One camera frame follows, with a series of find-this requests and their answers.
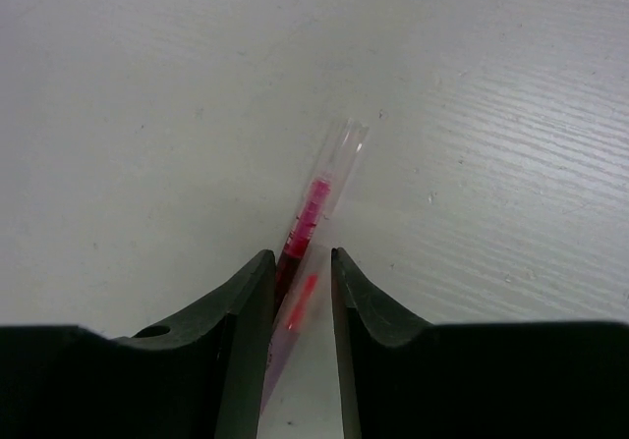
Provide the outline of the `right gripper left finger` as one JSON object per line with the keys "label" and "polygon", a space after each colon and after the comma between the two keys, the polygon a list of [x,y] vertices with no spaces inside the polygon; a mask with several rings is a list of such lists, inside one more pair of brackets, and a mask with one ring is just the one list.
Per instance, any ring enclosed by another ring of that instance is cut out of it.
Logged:
{"label": "right gripper left finger", "polygon": [[275,258],[131,337],[80,326],[1,330],[5,438],[253,438]]}

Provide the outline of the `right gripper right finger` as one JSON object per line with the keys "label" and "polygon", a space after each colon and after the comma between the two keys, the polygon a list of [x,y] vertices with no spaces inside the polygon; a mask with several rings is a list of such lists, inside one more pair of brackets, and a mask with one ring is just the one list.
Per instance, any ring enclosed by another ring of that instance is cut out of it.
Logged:
{"label": "right gripper right finger", "polygon": [[624,438],[628,327],[432,324],[331,253],[348,438]]}

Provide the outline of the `dark red gel pen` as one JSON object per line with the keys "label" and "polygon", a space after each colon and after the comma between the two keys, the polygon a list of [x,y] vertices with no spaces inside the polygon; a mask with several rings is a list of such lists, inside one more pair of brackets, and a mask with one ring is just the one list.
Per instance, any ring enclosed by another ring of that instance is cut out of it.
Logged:
{"label": "dark red gel pen", "polygon": [[326,136],[304,197],[276,266],[274,311],[278,312],[305,259],[315,229],[329,218],[344,192],[370,128],[354,119],[333,126]]}

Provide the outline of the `pink clear gel pen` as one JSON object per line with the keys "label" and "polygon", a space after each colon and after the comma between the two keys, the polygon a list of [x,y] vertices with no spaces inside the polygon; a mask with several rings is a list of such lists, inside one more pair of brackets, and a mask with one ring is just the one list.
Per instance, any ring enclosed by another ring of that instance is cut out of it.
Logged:
{"label": "pink clear gel pen", "polygon": [[267,352],[259,414],[263,414],[301,334],[315,318],[321,293],[328,285],[325,269],[329,256],[330,249],[321,245],[307,250],[280,306]]}

